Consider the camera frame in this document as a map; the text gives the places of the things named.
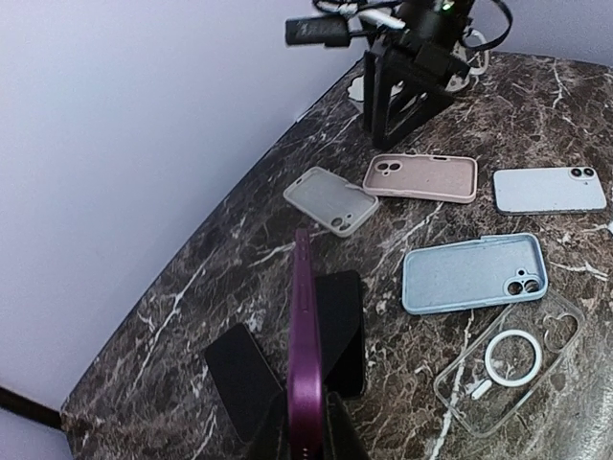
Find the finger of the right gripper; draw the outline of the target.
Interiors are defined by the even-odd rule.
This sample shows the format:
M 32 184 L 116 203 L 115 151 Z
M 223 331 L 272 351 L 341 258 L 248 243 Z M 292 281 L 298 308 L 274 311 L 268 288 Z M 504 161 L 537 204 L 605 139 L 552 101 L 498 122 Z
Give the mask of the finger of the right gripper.
M 455 102 L 451 93 L 422 92 L 377 102 L 377 147 L 391 149 Z
M 387 149 L 391 84 L 386 76 L 384 59 L 372 51 L 365 52 L 363 77 L 363 128 L 375 148 Z

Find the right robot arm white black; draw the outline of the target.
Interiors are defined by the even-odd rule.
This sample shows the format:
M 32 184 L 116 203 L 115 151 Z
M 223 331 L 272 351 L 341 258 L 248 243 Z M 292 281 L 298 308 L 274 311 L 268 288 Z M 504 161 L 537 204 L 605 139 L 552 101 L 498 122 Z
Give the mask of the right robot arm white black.
M 466 79 L 470 67 L 453 54 L 456 45 L 474 53 L 502 44 L 513 15 L 503 1 L 494 5 L 507 21 L 498 37 L 469 45 L 472 1 L 395 1 L 392 14 L 376 19 L 364 53 L 363 128 L 373 146 L 388 150 L 453 105 L 447 90 L 454 77 Z

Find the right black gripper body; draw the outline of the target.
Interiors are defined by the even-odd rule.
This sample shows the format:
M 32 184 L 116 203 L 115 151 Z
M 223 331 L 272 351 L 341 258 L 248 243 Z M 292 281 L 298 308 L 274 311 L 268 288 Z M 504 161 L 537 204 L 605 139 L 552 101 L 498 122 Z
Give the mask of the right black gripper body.
M 467 78 L 467 63 L 455 51 L 457 38 L 419 33 L 383 33 L 371 43 L 371 90 L 390 91 L 402 83 L 417 91 L 446 90 Z

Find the phone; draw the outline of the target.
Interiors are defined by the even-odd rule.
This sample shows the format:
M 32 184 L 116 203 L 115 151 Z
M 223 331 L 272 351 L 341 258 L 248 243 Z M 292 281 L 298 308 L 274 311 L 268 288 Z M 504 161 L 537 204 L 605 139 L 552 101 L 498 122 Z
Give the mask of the phone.
M 323 444 L 324 397 L 310 239 L 303 228 L 295 232 L 286 384 L 291 457 L 313 459 Z
M 492 185 L 506 215 L 599 212 L 606 197 L 596 170 L 587 166 L 499 170 Z
M 282 385 L 242 323 L 212 342 L 205 359 L 238 438 L 251 442 Z

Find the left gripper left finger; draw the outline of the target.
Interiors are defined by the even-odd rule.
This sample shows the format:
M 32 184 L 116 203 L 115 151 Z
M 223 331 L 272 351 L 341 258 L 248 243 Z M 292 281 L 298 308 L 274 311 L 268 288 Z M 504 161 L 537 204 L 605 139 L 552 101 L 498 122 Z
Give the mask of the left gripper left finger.
M 288 413 L 286 393 L 280 393 L 269 410 L 247 451 L 249 460 L 289 460 Z

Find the clear magsafe phone case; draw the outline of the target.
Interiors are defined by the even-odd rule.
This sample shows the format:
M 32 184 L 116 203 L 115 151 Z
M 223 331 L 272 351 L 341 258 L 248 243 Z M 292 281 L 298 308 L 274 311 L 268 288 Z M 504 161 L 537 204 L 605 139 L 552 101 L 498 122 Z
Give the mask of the clear magsafe phone case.
M 567 355 L 583 312 L 550 289 L 538 301 L 508 305 L 435 378 L 435 395 L 471 435 L 502 426 Z

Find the white patterned mug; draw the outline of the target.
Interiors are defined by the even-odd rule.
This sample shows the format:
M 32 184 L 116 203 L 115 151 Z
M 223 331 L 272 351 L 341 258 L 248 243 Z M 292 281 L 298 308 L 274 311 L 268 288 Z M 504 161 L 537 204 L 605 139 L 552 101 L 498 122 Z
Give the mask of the white patterned mug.
M 453 49 L 453 55 L 469 66 L 469 72 L 465 77 L 453 76 L 446 87 L 448 92 L 457 93 L 467 88 L 473 79 L 478 80 L 480 76 L 486 73 L 490 61 L 490 50 L 470 51 L 460 42 L 457 42 Z

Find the light blue phone case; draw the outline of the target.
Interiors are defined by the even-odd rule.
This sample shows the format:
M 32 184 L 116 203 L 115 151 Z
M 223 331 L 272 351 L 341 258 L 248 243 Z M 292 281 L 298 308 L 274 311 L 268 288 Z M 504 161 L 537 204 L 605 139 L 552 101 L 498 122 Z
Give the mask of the light blue phone case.
M 465 311 L 538 300 L 548 285 L 535 235 L 491 235 L 408 252 L 401 302 L 413 315 Z

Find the white scalloped bowl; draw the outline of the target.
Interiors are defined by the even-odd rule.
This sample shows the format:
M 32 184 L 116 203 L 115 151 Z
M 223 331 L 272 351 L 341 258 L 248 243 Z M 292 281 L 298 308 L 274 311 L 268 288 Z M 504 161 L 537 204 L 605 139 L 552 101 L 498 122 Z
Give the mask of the white scalloped bowl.
M 403 89 L 403 82 L 395 85 L 391 91 L 391 100 L 393 101 Z M 347 96 L 349 102 L 355 109 L 362 114 L 364 110 L 364 77 L 360 76 L 352 80 L 351 85 L 347 88 Z

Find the white phone case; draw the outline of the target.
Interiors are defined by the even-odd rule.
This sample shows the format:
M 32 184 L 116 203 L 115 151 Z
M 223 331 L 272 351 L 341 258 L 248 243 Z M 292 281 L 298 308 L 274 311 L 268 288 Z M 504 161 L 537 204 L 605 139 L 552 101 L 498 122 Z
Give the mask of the white phone case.
M 283 197 L 339 238 L 352 235 L 379 207 L 376 196 L 320 167 L 294 180 Z

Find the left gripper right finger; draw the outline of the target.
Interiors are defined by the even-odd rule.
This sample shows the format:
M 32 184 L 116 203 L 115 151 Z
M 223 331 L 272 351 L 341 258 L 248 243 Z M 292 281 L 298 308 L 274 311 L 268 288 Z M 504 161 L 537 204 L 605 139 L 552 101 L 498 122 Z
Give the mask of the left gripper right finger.
M 325 458 L 368 460 L 369 455 L 337 393 L 328 392 L 325 409 Z

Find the black smartphone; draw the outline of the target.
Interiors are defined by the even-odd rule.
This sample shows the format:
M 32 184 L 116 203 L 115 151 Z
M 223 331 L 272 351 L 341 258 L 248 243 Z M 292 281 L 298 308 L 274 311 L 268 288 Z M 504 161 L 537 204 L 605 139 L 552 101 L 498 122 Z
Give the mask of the black smartphone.
M 357 399 L 365 391 L 362 282 L 354 270 L 315 279 L 322 375 L 328 390 Z

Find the left black frame post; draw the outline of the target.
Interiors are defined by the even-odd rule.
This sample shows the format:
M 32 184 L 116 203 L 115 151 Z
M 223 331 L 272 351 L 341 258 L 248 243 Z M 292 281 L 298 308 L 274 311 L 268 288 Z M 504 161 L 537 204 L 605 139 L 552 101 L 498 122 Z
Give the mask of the left black frame post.
M 61 430 L 61 418 L 57 410 L 25 398 L 3 386 L 0 387 L 0 406 L 3 410 L 31 422 Z

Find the pink phone case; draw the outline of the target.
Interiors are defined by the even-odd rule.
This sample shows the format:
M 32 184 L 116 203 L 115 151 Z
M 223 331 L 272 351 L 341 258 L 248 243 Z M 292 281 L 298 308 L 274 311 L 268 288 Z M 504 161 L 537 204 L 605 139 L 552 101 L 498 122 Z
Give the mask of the pink phone case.
M 386 153 L 371 161 L 362 188 L 374 196 L 468 204 L 477 180 L 478 164 L 469 157 Z

